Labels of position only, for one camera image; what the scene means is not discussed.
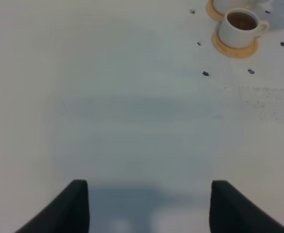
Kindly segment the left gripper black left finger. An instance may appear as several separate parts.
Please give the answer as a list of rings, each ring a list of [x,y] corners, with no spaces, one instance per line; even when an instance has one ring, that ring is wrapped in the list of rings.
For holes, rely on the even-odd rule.
[[[18,233],[87,233],[90,227],[86,180],[73,180]]]

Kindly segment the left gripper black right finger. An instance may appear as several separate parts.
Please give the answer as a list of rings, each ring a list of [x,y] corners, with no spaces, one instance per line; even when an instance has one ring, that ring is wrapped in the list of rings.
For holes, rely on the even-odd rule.
[[[224,180],[211,184],[209,228],[212,233],[284,233],[282,224]]]

